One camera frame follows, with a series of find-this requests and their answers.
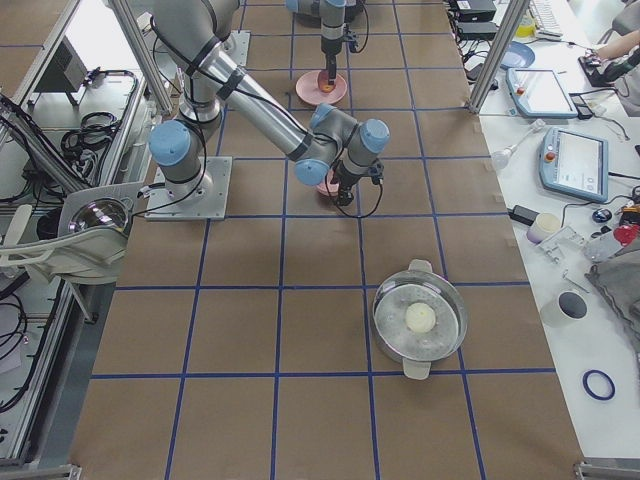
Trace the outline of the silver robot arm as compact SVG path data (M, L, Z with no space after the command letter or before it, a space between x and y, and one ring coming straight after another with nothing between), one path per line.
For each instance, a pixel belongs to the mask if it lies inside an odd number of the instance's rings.
M301 183L337 185L335 205L349 205L353 186L364 177L380 186L379 156L390 138L388 126L378 119L360 122L321 103L303 127L224 51L239 7L237 1L155 2L152 29L188 78L182 116L204 124L221 104L230 106L294 162Z
M366 33L362 46L358 35L351 29L350 23L360 13L366 12L365 1L344 0L286 0L285 7L295 15L318 19L321 30L321 51L325 58L325 68L317 77L317 86L323 93L332 92L337 84L337 56L344 44L350 53L360 53L368 42Z

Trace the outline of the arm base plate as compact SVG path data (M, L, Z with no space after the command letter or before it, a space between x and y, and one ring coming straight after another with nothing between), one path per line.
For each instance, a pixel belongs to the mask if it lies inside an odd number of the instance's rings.
M250 38L249 30L232 30L222 43L225 53L238 65L247 64Z
M158 166L144 217L149 221L223 220L226 214L231 179L232 158L229 156L199 156L200 170L182 174L184 182L167 180L169 167Z

